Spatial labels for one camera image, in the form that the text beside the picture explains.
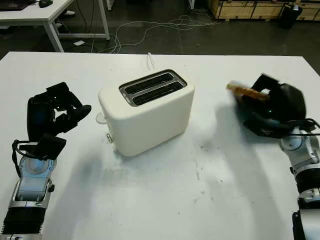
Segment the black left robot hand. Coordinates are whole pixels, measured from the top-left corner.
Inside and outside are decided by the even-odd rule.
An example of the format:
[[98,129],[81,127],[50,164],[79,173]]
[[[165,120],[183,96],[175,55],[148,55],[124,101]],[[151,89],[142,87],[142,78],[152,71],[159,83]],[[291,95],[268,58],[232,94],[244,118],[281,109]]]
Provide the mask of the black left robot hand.
[[32,142],[44,134],[57,136],[77,127],[92,110],[83,105],[65,82],[46,88],[27,103],[27,134]]

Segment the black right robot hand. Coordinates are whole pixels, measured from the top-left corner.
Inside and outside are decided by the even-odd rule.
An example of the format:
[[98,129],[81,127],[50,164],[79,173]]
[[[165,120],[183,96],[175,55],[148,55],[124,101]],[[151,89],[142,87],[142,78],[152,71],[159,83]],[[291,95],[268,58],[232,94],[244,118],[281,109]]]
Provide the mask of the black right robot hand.
[[284,124],[306,117],[304,95],[296,87],[261,74],[252,87],[239,86],[234,94],[249,115]]

